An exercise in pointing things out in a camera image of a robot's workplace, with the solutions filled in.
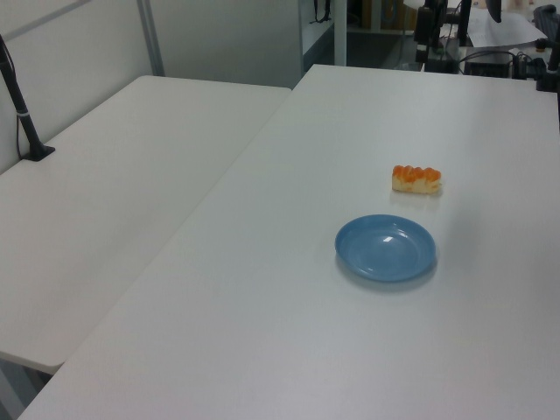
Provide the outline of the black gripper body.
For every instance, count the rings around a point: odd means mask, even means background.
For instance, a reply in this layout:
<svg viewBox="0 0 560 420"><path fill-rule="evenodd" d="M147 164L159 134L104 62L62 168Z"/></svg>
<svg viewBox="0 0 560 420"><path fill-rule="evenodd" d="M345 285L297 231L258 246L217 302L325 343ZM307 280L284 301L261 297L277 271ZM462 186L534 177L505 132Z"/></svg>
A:
<svg viewBox="0 0 560 420"><path fill-rule="evenodd" d="M418 44L430 44L436 37L437 29L437 7L434 5L420 7L416 15L414 40Z"/></svg>

